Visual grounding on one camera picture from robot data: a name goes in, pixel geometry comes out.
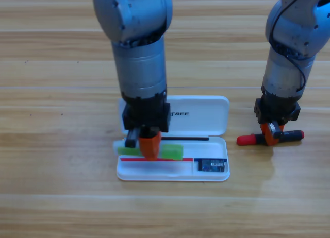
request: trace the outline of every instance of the gray robot arm segment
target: gray robot arm segment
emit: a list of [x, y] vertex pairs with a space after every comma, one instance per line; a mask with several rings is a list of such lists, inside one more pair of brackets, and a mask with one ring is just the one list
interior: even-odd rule
[[114, 43], [129, 43], [157, 32], [172, 20], [172, 0], [93, 0], [96, 16]]

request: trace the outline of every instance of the red stripe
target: red stripe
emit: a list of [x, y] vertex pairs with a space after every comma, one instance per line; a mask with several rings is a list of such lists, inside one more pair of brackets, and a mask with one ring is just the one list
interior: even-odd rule
[[[145, 162], [147, 161], [146, 158], [121, 158], [120, 159], [123, 162]], [[163, 158], [157, 158], [157, 161], [184, 161], [184, 162], [192, 162], [193, 158], [182, 158], [182, 160], [173, 160], [173, 159], [163, 159]]]

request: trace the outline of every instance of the red marker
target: red marker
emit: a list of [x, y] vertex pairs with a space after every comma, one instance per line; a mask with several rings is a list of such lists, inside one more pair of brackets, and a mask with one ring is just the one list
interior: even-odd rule
[[[280, 143], [300, 141], [305, 137], [305, 134], [301, 130], [296, 131], [284, 131], [283, 136], [279, 139]], [[237, 144], [239, 146], [266, 144], [263, 134], [251, 134], [246, 136], [240, 136], [237, 138]]]

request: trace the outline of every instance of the wooden floor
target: wooden floor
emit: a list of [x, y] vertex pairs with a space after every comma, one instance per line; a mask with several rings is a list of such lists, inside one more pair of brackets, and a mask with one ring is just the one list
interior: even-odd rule
[[330, 237], [330, 44], [302, 112], [302, 143], [236, 146], [253, 113], [276, 0], [174, 0], [169, 94], [224, 95], [224, 183], [123, 182], [119, 88], [91, 0], [0, 0], [0, 237]]

